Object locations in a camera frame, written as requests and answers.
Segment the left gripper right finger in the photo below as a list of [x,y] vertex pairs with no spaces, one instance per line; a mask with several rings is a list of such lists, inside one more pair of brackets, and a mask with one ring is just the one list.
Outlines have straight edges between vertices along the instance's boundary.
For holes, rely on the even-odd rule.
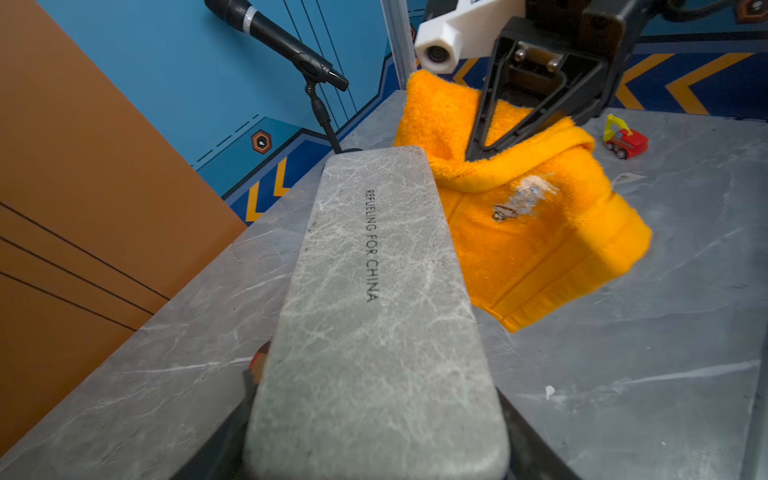
[[500,390],[497,390],[497,393],[511,451],[506,479],[580,480],[506,396]]

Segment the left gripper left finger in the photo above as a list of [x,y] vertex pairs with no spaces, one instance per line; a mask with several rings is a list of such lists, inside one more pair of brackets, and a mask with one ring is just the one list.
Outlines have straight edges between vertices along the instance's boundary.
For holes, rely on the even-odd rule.
[[245,479],[243,449],[253,400],[247,396],[171,479]]

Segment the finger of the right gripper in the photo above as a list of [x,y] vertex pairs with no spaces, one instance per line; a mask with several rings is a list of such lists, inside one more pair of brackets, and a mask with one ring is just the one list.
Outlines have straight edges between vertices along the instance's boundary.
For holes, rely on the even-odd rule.
[[561,120],[599,110],[606,61],[543,37],[501,36],[493,49],[465,160],[489,160]]

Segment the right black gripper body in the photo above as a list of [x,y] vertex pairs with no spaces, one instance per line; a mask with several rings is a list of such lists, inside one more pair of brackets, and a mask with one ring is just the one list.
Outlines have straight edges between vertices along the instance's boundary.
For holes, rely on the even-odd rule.
[[600,114],[658,1],[527,1],[491,55],[496,100],[538,114]]

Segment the orange fluffy cloth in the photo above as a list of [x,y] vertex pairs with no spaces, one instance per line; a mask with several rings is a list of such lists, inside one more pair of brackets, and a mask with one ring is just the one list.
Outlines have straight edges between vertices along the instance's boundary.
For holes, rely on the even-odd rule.
[[420,70],[395,142],[428,157],[471,302],[517,332],[626,274],[652,232],[570,119],[467,161],[479,101],[478,90]]

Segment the grey rectangular eyeglass case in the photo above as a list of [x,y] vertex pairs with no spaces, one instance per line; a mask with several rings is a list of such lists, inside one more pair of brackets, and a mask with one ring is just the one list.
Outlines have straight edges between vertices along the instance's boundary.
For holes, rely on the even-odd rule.
[[510,445],[425,152],[330,158],[258,384],[251,479],[500,479]]

